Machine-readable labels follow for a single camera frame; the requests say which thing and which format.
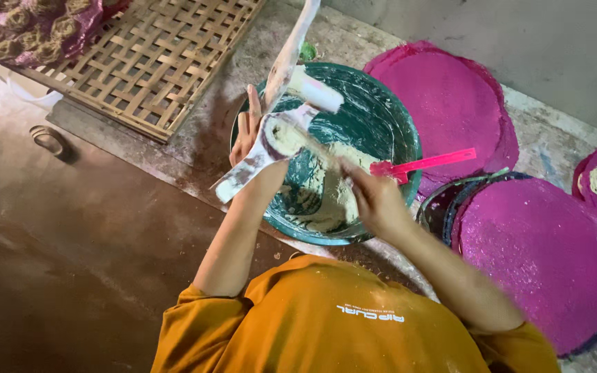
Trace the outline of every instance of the hand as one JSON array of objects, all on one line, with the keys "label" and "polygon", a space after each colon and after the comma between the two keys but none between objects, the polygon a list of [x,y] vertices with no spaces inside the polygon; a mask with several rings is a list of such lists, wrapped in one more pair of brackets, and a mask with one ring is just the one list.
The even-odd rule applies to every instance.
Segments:
[{"label": "hand", "polygon": [[[236,142],[229,154],[229,163],[232,166],[245,158],[250,149],[253,148],[259,132],[259,123],[261,122],[261,104],[257,90],[252,84],[248,85],[247,90],[250,110],[239,114],[239,135],[236,137]],[[288,161],[281,161],[266,167],[237,196],[244,195],[247,199],[259,199],[260,203],[268,205],[283,184],[288,165]]]},{"label": "hand", "polygon": [[418,226],[393,179],[371,176],[344,159],[340,163],[344,174],[352,179],[358,215],[370,233],[396,246],[402,241],[402,233]]}]

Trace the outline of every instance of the woven bamboo mat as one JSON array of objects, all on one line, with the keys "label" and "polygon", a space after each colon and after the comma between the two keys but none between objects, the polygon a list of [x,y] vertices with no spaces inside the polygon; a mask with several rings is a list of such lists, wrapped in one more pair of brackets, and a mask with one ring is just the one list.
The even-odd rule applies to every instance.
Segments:
[{"label": "woven bamboo mat", "polygon": [[107,21],[78,60],[17,71],[166,143],[264,1],[142,0]]}]

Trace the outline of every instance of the flour residue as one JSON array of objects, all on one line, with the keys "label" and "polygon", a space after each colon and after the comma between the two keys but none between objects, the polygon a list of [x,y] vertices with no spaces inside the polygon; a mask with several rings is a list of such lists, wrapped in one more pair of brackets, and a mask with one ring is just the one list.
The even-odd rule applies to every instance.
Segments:
[{"label": "flour residue", "polygon": [[[361,166],[367,172],[370,164],[379,161],[339,141],[329,144],[328,150],[336,157],[344,157],[354,165]],[[321,206],[314,214],[288,214],[286,217],[295,223],[305,224],[306,229],[312,232],[329,232],[342,223],[353,223],[358,218],[358,208],[350,185],[325,160],[314,157],[309,166],[314,167],[314,173],[298,190],[297,202],[308,208],[322,196]]]}]

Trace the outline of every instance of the green plastic bowl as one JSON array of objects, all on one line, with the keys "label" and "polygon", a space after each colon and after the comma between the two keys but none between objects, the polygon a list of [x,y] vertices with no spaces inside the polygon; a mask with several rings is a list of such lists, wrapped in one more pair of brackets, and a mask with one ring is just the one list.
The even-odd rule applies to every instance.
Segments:
[{"label": "green plastic bowl", "polygon": [[[411,116],[402,102],[381,82],[360,70],[338,64],[307,63],[306,72],[344,96],[344,104],[337,114],[322,112],[312,120],[310,133],[320,142],[340,141],[378,159],[391,159],[394,165],[423,157],[419,135]],[[266,81],[257,85],[260,95],[265,87]],[[284,112],[301,104],[299,98],[285,95],[275,111]],[[249,103],[246,100],[239,113],[246,112],[248,107]],[[235,119],[231,129],[230,150],[238,136],[238,129]],[[302,151],[289,162],[284,182],[292,188],[289,197],[281,193],[276,194],[264,214],[264,219],[280,232],[316,245],[341,246],[372,238],[358,220],[321,233],[311,232],[285,217],[290,209],[294,215],[312,214],[319,209],[321,198],[315,199],[316,202],[306,208],[295,203],[299,186],[314,172],[314,167],[309,166],[312,157],[309,151]],[[410,173],[409,182],[400,186],[407,206],[416,196],[420,176],[420,171]]]}]

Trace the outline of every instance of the pink sugar disc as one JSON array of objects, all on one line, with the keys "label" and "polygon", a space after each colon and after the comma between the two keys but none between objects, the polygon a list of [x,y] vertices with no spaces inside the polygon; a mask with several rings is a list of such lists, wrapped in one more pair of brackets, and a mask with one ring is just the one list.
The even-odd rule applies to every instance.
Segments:
[{"label": "pink sugar disc", "polygon": [[483,65],[420,41],[378,55],[363,71],[407,107],[424,157],[476,148],[474,160],[424,170],[422,196],[453,180],[517,163],[518,140],[501,85]]},{"label": "pink sugar disc", "polygon": [[462,215],[465,261],[501,286],[558,355],[597,334],[597,212],[541,179],[490,184]]}]

